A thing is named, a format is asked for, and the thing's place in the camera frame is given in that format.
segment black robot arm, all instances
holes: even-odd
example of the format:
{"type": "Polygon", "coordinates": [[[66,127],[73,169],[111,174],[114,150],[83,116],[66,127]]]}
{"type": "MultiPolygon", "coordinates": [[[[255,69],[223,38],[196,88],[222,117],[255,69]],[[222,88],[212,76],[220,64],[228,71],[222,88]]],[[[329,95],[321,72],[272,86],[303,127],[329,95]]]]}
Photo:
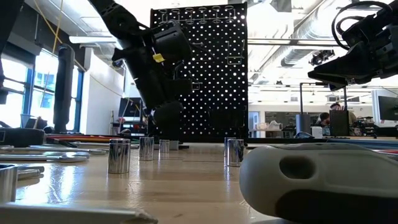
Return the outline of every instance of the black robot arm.
{"type": "Polygon", "coordinates": [[[124,60],[146,112],[165,137],[177,140],[181,104],[177,95],[192,92],[192,81],[175,79],[176,67],[192,58],[190,43],[180,25],[169,21],[150,29],[113,0],[90,0],[106,27],[118,39],[113,61],[124,60]]]}
{"type": "Polygon", "coordinates": [[[348,50],[345,56],[336,58],[314,68],[309,78],[330,84],[331,90],[338,90],[348,84],[363,84],[372,78],[387,78],[398,73],[398,2],[390,5],[376,1],[361,1],[342,8],[337,16],[352,7],[375,5],[382,7],[374,15],[351,16],[340,20],[332,33],[342,48],[348,50]],[[340,25],[347,19],[358,20],[343,31],[340,25]],[[336,35],[336,28],[348,47],[336,35]]]}

